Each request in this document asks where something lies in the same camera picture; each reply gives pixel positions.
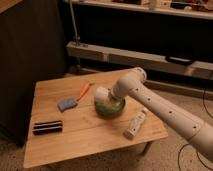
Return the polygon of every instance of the table leg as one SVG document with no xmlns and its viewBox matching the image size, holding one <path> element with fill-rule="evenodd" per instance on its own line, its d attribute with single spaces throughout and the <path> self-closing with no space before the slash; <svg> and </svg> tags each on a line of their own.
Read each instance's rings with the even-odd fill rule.
<svg viewBox="0 0 213 171">
<path fill-rule="evenodd" d="M 149 151 L 151 145 L 152 145 L 153 141 L 147 142 L 143 151 L 141 152 L 142 156 L 145 156 L 147 154 L 147 152 Z"/>
</svg>

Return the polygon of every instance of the carrot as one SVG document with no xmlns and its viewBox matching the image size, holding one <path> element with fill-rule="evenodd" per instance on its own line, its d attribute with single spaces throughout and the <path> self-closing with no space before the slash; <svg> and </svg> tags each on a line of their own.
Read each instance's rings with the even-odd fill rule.
<svg viewBox="0 0 213 171">
<path fill-rule="evenodd" d="M 77 98 L 77 101 L 79 101 L 87 93 L 87 91 L 89 90 L 91 85 L 93 85 L 93 83 L 87 83 L 83 86 L 83 88 Z"/>
</svg>

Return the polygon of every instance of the floor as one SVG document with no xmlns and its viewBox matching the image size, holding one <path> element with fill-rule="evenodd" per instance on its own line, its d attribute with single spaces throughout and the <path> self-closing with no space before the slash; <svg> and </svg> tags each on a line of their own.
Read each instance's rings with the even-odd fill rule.
<svg viewBox="0 0 213 171">
<path fill-rule="evenodd" d="M 168 92 L 155 91 L 171 102 L 183 107 L 191 113 L 201 117 L 213 125 L 204 107 L 202 99 L 171 94 Z M 213 101 L 206 101 L 206 106 L 213 113 Z M 177 154 L 182 145 L 187 142 L 178 136 L 173 130 L 167 127 L 169 137 L 156 141 L 152 144 L 145 157 L 140 155 L 144 145 L 137 145 L 131 148 L 114 150 L 88 157 L 68 160 L 50 166 L 41 166 L 28 169 L 30 171 L 48 170 L 74 170 L 74 171 L 164 171 L 178 170 Z M 24 157 L 24 147 L 19 148 L 14 144 L 0 139 L 0 170 L 2 171 L 21 171 Z M 202 159 L 209 167 L 213 168 L 213 163 Z M 195 150 L 187 146 L 180 156 L 182 171 L 205 171 L 196 157 Z"/>
</svg>

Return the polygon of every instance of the blue sponge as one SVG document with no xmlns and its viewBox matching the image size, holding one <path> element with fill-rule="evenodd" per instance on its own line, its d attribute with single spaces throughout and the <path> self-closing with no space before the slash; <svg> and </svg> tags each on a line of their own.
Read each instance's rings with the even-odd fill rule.
<svg viewBox="0 0 213 171">
<path fill-rule="evenodd" d="M 58 109 L 61 112 L 64 112 L 66 109 L 74 108 L 78 105 L 78 102 L 75 97 L 62 100 L 58 103 Z"/>
</svg>

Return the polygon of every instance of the green bowl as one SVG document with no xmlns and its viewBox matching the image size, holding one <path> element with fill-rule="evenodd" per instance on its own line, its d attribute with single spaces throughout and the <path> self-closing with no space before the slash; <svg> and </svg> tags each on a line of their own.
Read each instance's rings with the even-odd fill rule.
<svg viewBox="0 0 213 171">
<path fill-rule="evenodd" d="M 99 114 L 99 116 L 104 118 L 114 118 L 119 116 L 124 107 L 125 107 L 126 101 L 123 99 L 122 101 L 118 102 L 116 105 L 112 106 L 106 106 L 103 103 L 95 102 L 95 109 L 96 112 Z"/>
</svg>

